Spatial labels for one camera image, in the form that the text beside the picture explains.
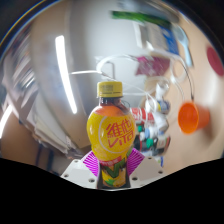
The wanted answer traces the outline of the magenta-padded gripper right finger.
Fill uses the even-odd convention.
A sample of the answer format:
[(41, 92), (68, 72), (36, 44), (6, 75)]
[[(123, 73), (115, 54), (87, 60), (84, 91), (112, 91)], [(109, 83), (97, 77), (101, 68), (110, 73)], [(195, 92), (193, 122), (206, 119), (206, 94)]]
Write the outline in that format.
[(131, 188), (140, 188), (166, 176), (159, 163), (133, 149), (127, 159), (127, 175)]

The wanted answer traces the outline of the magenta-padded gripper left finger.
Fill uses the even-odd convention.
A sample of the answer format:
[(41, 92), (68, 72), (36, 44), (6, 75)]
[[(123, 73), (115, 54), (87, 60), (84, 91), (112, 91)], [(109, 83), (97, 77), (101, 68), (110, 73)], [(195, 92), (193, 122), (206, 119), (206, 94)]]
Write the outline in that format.
[(100, 178), (100, 164), (93, 152), (82, 159), (74, 159), (61, 177), (78, 186), (96, 189)]

